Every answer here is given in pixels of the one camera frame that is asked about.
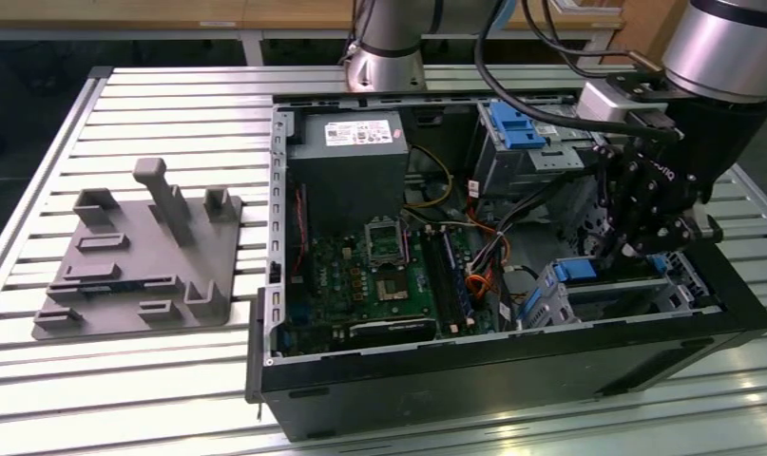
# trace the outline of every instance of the motherboard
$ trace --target motherboard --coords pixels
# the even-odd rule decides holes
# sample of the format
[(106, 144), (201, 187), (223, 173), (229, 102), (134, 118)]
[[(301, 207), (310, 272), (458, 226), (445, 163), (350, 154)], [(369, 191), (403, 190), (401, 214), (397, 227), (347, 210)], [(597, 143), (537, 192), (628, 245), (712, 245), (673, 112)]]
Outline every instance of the motherboard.
[(289, 354), (334, 352), (487, 333), (489, 310), (475, 309), (465, 284), (467, 233), (426, 225), (409, 230), (377, 219), (363, 231), (311, 240), (290, 289)]

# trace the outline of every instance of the blue plastic clip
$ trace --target blue plastic clip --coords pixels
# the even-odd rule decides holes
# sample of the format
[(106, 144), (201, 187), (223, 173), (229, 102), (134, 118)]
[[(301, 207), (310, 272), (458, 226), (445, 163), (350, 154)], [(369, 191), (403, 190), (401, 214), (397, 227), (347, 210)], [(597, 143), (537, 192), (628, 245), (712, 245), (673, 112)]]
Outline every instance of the blue plastic clip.
[(538, 149), (547, 145), (547, 139), (538, 136), (530, 118), (505, 102), (490, 103), (491, 119), (505, 137), (509, 149)]
[(653, 267), (657, 268), (657, 271), (661, 274), (668, 273), (668, 260), (662, 255), (652, 255), (652, 263)]
[(566, 271), (568, 280), (580, 280), (582, 278), (596, 278), (598, 272), (592, 265), (592, 261), (586, 258), (566, 259), (558, 264)]

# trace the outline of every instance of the sticker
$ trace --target sticker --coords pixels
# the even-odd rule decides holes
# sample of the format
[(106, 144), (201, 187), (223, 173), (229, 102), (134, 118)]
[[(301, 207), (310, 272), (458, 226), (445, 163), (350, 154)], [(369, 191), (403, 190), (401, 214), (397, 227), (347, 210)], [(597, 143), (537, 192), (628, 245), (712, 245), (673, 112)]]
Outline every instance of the sticker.
[(479, 181), (469, 180), (469, 196), (471, 198), (479, 198)]
[(201, 22), (201, 27), (235, 27), (237, 22), (205, 21)]
[(323, 128), (327, 146), (393, 143), (389, 121), (331, 122)]
[(551, 125), (535, 125), (535, 131), (539, 135), (557, 135), (558, 130)]
[(499, 314), (503, 316), (505, 320), (510, 320), (510, 308), (505, 306), (505, 303), (499, 303)]

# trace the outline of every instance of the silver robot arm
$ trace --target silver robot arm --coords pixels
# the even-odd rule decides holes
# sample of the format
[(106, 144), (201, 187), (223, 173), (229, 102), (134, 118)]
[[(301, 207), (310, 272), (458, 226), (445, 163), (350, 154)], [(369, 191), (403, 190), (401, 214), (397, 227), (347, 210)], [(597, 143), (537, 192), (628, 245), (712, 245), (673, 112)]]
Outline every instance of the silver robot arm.
[[(346, 81), (353, 92), (425, 90), (421, 42), (425, 34), (474, 34), (498, 0), (366, 0), (354, 20)], [(515, 2), (506, 2), (506, 23)]]
[[(354, 92), (425, 90), (425, 34), (474, 34), (499, 0), (365, 0), (354, 18), (346, 61)], [(493, 29), (506, 24), (503, 2)], [(732, 103), (767, 98), (767, 0), (692, 0), (665, 54), (669, 80), (684, 90)]]

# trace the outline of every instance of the ram slot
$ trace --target ram slot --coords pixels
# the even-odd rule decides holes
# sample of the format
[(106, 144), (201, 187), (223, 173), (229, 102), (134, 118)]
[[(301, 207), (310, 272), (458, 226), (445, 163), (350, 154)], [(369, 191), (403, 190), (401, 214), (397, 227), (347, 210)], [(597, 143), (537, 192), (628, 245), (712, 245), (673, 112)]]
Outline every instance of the ram slot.
[(450, 276), (454, 284), (454, 291), (457, 293), (455, 305), (463, 315), (463, 321), (469, 322), (467, 318), (474, 314), (474, 305), (471, 304), (471, 297), (469, 295), (469, 288), (465, 284), (465, 274), (462, 273), (462, 265), (457, 261), (457, 253), (454, 252), (454, 245), (450, 241), (450, 234), (443, 232), (443, 243), (446, 244), (447, 264), (451, 269)]
[(441, 325), (451, 333), (458, 333), (466, 318), (457, 302), (454, 270), (450, 267), (447, 248), (442, 237), (427, 233), (421, 235), (421, 245)]

